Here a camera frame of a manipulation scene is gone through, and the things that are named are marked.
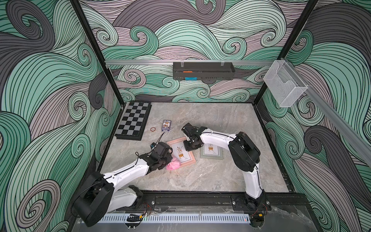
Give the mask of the pink cloth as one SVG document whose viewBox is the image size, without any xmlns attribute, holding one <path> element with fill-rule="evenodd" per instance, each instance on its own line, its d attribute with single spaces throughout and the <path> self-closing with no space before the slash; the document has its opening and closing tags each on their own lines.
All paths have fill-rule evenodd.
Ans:
<svg viewBox="0 0 371 232">
<path fill-rule="evenodd" d="M 168 171 L 173 171 L 181 167 L 181 162 L 177 158 L 173 158 L 172 161 L 167 164 L 166 169 Z"/>
</svg>

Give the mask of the green picture frame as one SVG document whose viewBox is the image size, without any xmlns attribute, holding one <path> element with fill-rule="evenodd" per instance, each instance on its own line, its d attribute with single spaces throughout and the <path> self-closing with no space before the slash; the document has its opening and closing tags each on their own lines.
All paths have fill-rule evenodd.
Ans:
<svg viewBox="0 0 371 232">
<path fill-rule="evenodd" d="M 223 152 L 220 147 L 213 144 L 204 144 L 200 148 L 201 159 L 223 160 Z"/>
</svg>

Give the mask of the pink picture frame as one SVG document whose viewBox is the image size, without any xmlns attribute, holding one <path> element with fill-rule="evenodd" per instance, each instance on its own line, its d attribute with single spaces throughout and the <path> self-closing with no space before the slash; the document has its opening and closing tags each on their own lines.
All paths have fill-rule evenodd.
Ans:
<svg viewBox="0 0 371 232">
<path fill-rule="evenodd" d="M 186 137 L 167 142 L 167 144 L 173 150 L 173 156 L 180 162 L 180 167 L 185 167 L 196 163 L 196 159 L 192 151 L 186 151 L 184 141 L 187 141 Z"/>
</svg>

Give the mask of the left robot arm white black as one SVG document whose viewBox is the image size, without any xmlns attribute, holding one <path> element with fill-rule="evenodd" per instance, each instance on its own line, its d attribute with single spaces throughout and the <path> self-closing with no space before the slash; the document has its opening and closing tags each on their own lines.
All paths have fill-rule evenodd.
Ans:
<svg viewBox="0 0 371 232">
<path fill-rule="evenodd" d="M 73 198 L 71 209 L 87 227 L 97 224 L 106 213 L 120 208 L 141 209 L 143 193 L 130 182 L 162 170 L 173 159 L 173 149 L 164 142 L 152 143 L 149 153 L 137 155 L 136 161 L 115 171 L 91 173 Z"/>
</svg>

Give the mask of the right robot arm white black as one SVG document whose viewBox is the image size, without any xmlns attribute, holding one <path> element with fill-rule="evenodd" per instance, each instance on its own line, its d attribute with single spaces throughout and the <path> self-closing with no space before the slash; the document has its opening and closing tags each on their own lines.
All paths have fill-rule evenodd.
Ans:
<svg viewBox="0 0 371 232">
<path fill-rule="evenodd" d="M 235 165 L 243 172 L 247 200 L 256 205 L 259 203 L 263 194 L 259 174 L 260 150 L 245 132 L 228 134 L 190 123 L 183 126 L 182 132 L 186 136 L 183 142 L 186 151 L 209 144 L 228 150 Z"/>
</svg>

